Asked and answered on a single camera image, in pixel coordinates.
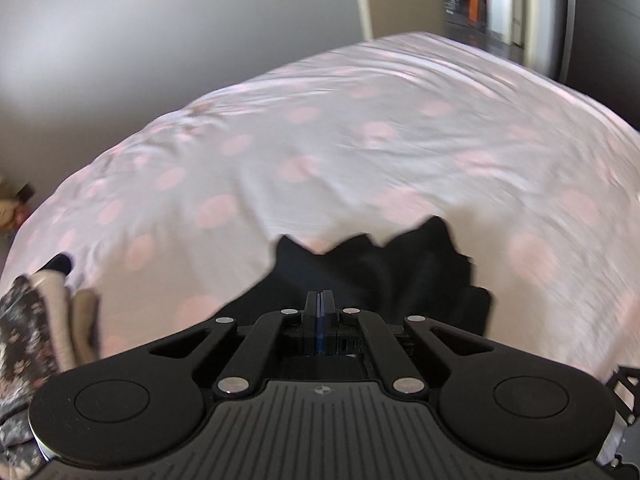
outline silver screw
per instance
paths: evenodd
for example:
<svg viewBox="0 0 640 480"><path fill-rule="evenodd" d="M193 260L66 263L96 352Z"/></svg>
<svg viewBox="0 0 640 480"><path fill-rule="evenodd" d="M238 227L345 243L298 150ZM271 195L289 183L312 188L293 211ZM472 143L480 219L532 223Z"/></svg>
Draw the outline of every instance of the silver screw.
<svg viewBox="0 0 640 480"><path fill-rule="evenodd" d="M244 377L225 377L218 381L218 388L226 394L239 394L249 387Z"/></svg>
<svg viewBox="0 0 640 480"><path fill-rule="evenodd" d="M394 381L393 387L401 394L416 394L424 389L424 383L415 377L402 377Z"/></svg>

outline polka dot bed sheet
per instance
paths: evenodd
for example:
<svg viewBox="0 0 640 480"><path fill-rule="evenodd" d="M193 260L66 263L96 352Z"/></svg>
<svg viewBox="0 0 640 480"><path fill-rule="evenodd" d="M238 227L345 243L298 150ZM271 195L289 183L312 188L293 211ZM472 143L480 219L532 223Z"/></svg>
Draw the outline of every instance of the polka dot bed sheet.
<svg viewBox="0 0 640 480"><path fill-rule="evenodd" d="M66 179L0 281L59 251L108 356L212 316L290 234L322 253L449 221L488 336L604 378L640 365L640 142L610 110L429 34L305 59L167 114Z"/></svg>

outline metal rivet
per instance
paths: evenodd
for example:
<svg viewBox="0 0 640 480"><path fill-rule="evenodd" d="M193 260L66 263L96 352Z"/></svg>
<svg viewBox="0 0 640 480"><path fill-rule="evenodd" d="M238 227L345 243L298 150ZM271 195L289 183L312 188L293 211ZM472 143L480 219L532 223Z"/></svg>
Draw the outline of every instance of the metal rivet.
<svg viewBox="0 0 640 480"><path fill-rule="evenodd" d="M244 377L225 377L218 381L218 388L226 394L239 394L249 387Z"/></svg>
<svg viewBox="0 0 640 480"><path fill-rule="evenodd" d="M424 383L415 377L402 377L394 381L393 387L401 394L416 394L424 389Z"/></svg>

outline black cloth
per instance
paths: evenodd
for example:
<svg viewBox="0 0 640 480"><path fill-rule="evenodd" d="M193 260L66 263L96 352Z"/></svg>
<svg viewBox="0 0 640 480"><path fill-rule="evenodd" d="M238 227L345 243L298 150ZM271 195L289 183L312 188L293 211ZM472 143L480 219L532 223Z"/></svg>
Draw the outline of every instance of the black cloth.
<svg viewBox="0 0 640 480"><path fill-rule="evenodd" d="M275 252L273 270L222 308L219 316L249 325L273 310L301 310L310 290L331 290L336 307L372 310L390 324L402 324L406 316L420 314L484 333L491 296L471 285L472 264L456 252L439 217L431 217L384 247L363 234L318 255L282 237Z"/></svg>

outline bed sheet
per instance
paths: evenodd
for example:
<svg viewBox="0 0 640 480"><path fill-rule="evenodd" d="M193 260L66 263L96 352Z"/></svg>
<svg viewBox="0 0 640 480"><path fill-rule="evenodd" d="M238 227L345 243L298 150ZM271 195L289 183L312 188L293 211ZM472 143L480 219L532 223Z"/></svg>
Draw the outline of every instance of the bed sheet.
<svg viewBox="0 0 640 480"><path fill-rule="evenodd" d="M604 378L640 365L640 143L604 106L429 34L212 92L66 179L0 280L73 255L108 356L212 316L290 234L323 252L437 214L495 295L488 336Z"/></svg>

